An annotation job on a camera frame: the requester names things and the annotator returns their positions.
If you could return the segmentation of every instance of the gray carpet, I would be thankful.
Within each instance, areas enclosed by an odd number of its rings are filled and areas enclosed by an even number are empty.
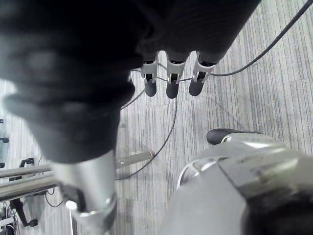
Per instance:
[[[304,0],[263,0],[215,73],[234,71],[256,57],[280,33],[296,14]],[[118,214],[113,229],[117,235],[155,235],[175,192],[180,171],[195,154],[209,145],[208,130],[229,127],[255,130],[274,136],[287,146],[313,154],[313,7],[260,61],[229,77],[210,77],[198,97],[188,93],[189,82],[182,82],[178,95],[177,121],[173,133],[152,164],[144,171],[116,183]],[[166,64],[165,54],[159,55]],[[184,78],[191,77],[195,54],[186,63]],[[166,77],[159,67],[160,77]],[[136,94],[143,89],[138,72],[132,72]],[[122,110],[118,133],[117,157],[148,150],[157,151],[163,144],[173,121],[175,101],[166,97],[166,83],[157,81],[158,92],[150,98],[142,95]],[[13,91],[1,80],[0,94]],[[0,106],[10,143],[0,144],[1,160],[13,168],[21,159],[41,156],[38,145],[25,123],[8,114]],[[133,172],[137,164],[119,173]],[[60,196],[49,197],[52,204]],[[36,203],[42,210],[36,211]],[[40,216],[36,228],[21,228],[23,235],[67,235],[69,216],[63,208],[50,208],[42,198],[29,203],[33,216]],[[79,234],[89,235],[79,227]]]

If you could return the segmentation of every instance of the metal pole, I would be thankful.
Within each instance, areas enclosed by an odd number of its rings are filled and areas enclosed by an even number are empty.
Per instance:
[[[69,212],[69,219],[70,219],[70,231],[71,235],[78,235],[77,231],[77,221],[76,219],[72,216],[72,213]]]
[[[115,162],[115,168],[119,169],[145,160],[150,160],[154,155],[155,155],[154,152],[144,152],[133,154],[126,158],[117,159]]]
[[[52,173],[14,180],[0,185],[0,202],[33,195],[57,185]]]
[[[129,157],[117,159],[115,161],[116,169],[129,166],[141,161],[149,160],[154,156],[154,152],[145,152],[130,155]],[[27,174],[35,174],[51,171],[49,165],[31,166],[17,169],[1,170],[1,178],[9,178],[15,176],[23,176]],[[54,188],[58,185],[58,181],[54,178],[53,172],[45,175],[32,176],[22,178],[20,180],[10,181],[8,183],[0,184],[0,202],[13,200],[16,198],[33,195],[37,192]]]
[[[49,165],[39,165],[39,166],[30,166],[30,167],[21,167],[16,169],[8,169],[0,171],[0,179],[23,176],[28,174],[36,174],[41,172],[51,171]]]

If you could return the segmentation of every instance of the wire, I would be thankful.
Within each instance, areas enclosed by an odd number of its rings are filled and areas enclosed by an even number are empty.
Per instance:
[[[191,80],[191,79],[192,79],[192,77],[186,78],[186,79],[182,79],[180,82],[188,81],[188,80]]]
[[[164,68],[165,70],[167,70],[167,68],[166,68],[163,64],[158,63],[158,65],[160,65],[162,68]]]
[[[39,165],[39,163],[40,163],[40,161],[41,161],[42,158],[43,158],[43,155],[39,158],[38,165]],[[51,203],[49,203],[49,201],[48,201],[48,199],[47,199],[47,197],[46,197],[46,194],[47,194],[47,193],[48,193],[49,195],[53,195],[53,194],[55,193],[55,188],[52,189],[52,193],[50,193],[49,190],[47,190],[47,192],[45,193],[45,199],[46,199],[47,203],[48,203],[51,207],[54,207],[54,206],[51,205]]]
[[[49,190],[47,190],[47,193],[48,193],[49,195],[53,195],[54,192],[55,192],[55,188],[52,189],[52,193],[50,193]]]
[[[128,106],[130,106],[132,103],[134,103],[143,93],[144,93],[145,89],[142,90],[142,92],[139,93],[139,95],[137,95],[132,101],[130,101],[129,103],[125,104],[123,107],[121,107],[121,110],[127,108]]]
[[[160,79],[160,80],[162,80],[162,81],[164,81],[164,82],[167,82],[167,80],[164,79],[164,78],[161,78],[161,77],[156,77],[156,78],[158,78],[158,79]]]
[[[12,225],[8,224],[7,226],[15,230],[15,228]]]
[[[153,159],[155,159],[155,158],[158,156],[158,154],[159,154],[159,153],[162,151],[162,149],[165,147],[165,145],[166,145],[168,139],[170,138],[170,136],[171,136],[171,134],[172,134],[172,132],[173,132],[173,129],[174,129],[174,126],[175,126],[175,122],[176,122],[176,116],[177,116],[177,106],[178,106],[178,104],[177,104],[177,98],[176,98],[176,101],[175,101],[175,113],[174,113],[174,118],[173,118],[172,127],[171,127],[170,132],[168,133],[168,135],[167,135],[167,137],[166,137],[164,143],[162,144],[161,148],[156,152],[156,154],[155,154],[142,168],[140,168],[139,170],[135,171],[134,173],[132,173],[132,174],[130,174],[130,175],[128,175],[128,176],[121,177],[121,178],[117,178],[117,179],[115,179],[115,180],[125,180],[125,179],[131,178],[133,175],[136,175],[138,172],[140,172],[141,170],[143,170],[150,162],[153,161]]]
[[[39,165],[39,163],[40,163],[40,161],[41,161],[42,158],[43,158],[43,155],[41,155],[41,157],[39,158],[39,161],[38,161],[38,164],[37,164],[37,165]]]
[[[63,203],[63,199],[62,199],[62,201],[61,201],[58,205],[56,205],[56,206],[52,205],[52,204],[49,202],[48,198],[47,198],[47,194],[45,194],[45,200],[47,201],[48,205],[51,206],[51,207],[53,207],[53,208],[57,208],[57,207],[59,207],[59,206]]]

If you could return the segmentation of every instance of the black cable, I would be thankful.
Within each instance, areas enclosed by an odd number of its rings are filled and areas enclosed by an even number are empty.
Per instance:
[[[40,161],[41,161],[42,158],[43,158],[43,155],[39,158],[38,165],[39,165],[39,163],[40,163]],[[47,199],[47,193],[48,193],[49,195],[53,195],[53,194],[55,193],[55,188],[52,189],[52,193],[50,193],[49,190],[47,190],[47,192],[45,193],[45,199],[46,199],[47,203],[49,204],[49,206],[51,206],[51,207],[53,207],[53,208],[56,208],[56,207],[58,207],[58,206],[60,206],[60,205],[62,204],[63,200],[62,200],[61,203],[59,203],[59,204],[56,205],[56,206],[51,205],[51,203],[50,203],[50,202],[48,201],[48,199]]]
[[[117,178],[115,180],[125,180],[125,179],[129,179],[131,178],[133,175],[136,175],[138,172],[140,172],[142,169],[144,169],[150,162],[153,161],[154,158],[156,158],[158,156],[158,154],[162,151],[162,149],[165,147],[168,139],[170,138],[172,132],[173,132],[173,129],[174,129],[174,126],[175,126],[175,122],[176,122],[176,116],[177,116],[177,98],[176,98],[176,102],[175,102],[175,113],[174,113],[174,118],[173,118],[173,124],[172,124],[172,127],[170,129],[170,132],[168,133],[164,143],[162,144],[161,148],[156,152],[156,154],[142,167],[140,168],[139,170],[135,171],[134,173],[128,175],[128,176],[124,176],[124,177],[121,177],[121,178]]]
[[[129,103],[125,104],[123,107],[121,107],[121,110],[127,108],[128,106],[130,106],[132,103],[134,103],[143,93],[144,93],[145,89],[142,90],[142,92],[139,93],[139,95],[137,95],[132,101],[130,101]]]
[[[160,79],[160,80],[162,80],[162,81],[164,81],[164,82],[167,82],[167,80],[166,79],[164,79],[164,78],[161,78],[161,77],[156,77],[157,79]]]
[[[261,59],[266,53],[269,52],[275,46],[278,41],[289,31],[289,29],[298,21],[298,19],[307,11],[307,9],[312,5],[313,0],[308,0],[303,7],[297,12],[297,14],[292,18],[292,20],[285,26],[285,28],[278,34],[278,36],[274,39],[274,41],[261,53],[259,54],[254,60],[252,60],[249,64],[243,66],[241,69],[236,70],[234,72],[229,73],[222,73],[222,74],[216,74],[211,73],[211,76],[217,76],[217,77],[224,77],[224,76],[231,76],[234,74],[237,74],[239,72],[242,72],[243,70],[249,68],[251,65],[253,65],[255,62],[257,62],[259,59]],[[163,64],[158,63],[161,67],[167,69]],[[187,81],[191,80],[192,78],[183,79],[181,81]]]
[[[40,163],[40,161],[41,161],[42,158],[43,158],[43,155],[41,155],[41,157],[39,158],[39,161],[38,161],[38,164],[37,164],[37,165],[39,165],[39,163]]]
[[[51,207],[53,207],[53,208],[57,208],[57,207],[59,207],[59,206],[63,203],[63,199],[62,199],[62,201],[61,201],[58,205],[56,205],[56,206],[52,205],[52,204],[49,202],[48,198],[47,198],[47,194],[45,194],[45,200],[47,201],[48,205],[51,206]]]
[[[52,189],[52,193],[50,193],[49,190],[47,190],[47,193],[48,193],[49,195],[53,195],[54,192],[55,192],[55,188]]]

